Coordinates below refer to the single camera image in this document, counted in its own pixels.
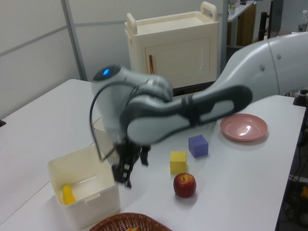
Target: white wall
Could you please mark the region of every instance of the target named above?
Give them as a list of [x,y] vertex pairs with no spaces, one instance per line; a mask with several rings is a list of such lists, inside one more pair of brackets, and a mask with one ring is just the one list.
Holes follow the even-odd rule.
[[[271,0],[257,1],[253,40],[258,38],[261,13],[262,12],[267,12],[268,14],[270,13],[270,2]],[[266,20],[266,27],[268,26],[269,26],[269,19]]]
[[0,1],[0,119],[79,78],[61,0]]
[[303,10],[308,10],[308,0],[284,0],[281,30],[296,32]]
[[[208,1],[217,5],[218,19],[221,19],[225,1]],[[91,81],[95,73],[106,65],[121,64],[130,68],[124,33],[127,13],[132,13],[138,20],[200,11],[203,0],[65,0],[65,2],[70,11],[77,49],[83,60],[87,79]]]

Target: white cart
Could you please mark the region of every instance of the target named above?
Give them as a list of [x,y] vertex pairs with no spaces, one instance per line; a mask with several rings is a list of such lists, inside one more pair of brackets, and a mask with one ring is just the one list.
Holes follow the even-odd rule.
[[162,75],[173,88],[215,81],[217,18],[216,6],[208,2],[201,4],[201,12],[143,20],[128,13],[125,33],[131,70]]

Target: woven basket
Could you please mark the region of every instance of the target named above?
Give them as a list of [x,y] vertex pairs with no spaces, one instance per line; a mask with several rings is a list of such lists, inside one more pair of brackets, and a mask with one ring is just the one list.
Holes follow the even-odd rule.
[[90,231],[126,231],[139,227],[140,231],[171,231],[158,221],[140,213],[120,213],[94,225]]

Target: white plastic bin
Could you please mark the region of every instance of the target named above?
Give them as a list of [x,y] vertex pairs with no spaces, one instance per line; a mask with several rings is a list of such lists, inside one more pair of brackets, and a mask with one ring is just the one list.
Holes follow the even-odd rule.
[[[120,209],[118,184],[110,165],[99,160],[96,147],[64,155],[48,163],[57,201],[74,229],[92,225]],[[65,205],[62,188],[70,184],[76,202]]]
[[158,74],[173,88],[217,79],[218,13],[201,4],[201,12],[135,20],[125,23],[132,71]]

